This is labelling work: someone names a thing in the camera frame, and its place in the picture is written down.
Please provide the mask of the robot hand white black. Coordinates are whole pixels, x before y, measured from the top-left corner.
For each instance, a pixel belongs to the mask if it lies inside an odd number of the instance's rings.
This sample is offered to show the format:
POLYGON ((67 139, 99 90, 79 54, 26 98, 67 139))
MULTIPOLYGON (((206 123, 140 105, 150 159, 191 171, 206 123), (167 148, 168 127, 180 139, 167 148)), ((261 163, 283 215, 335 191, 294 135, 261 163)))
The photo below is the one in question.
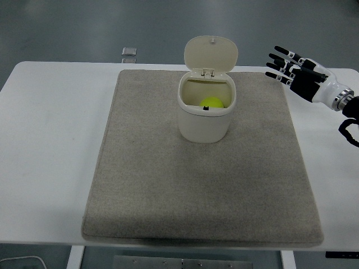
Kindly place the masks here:
POLYGON ((310 58, 276 46, 274 49, 281 55, 273 53, 267 67, 273 72, 265 75, 273 78, 311 103, 323 103, 330 109, 338 111, 340 101, 354 92, 348 86, 337 81, 336 75, 329 69, 310 58))

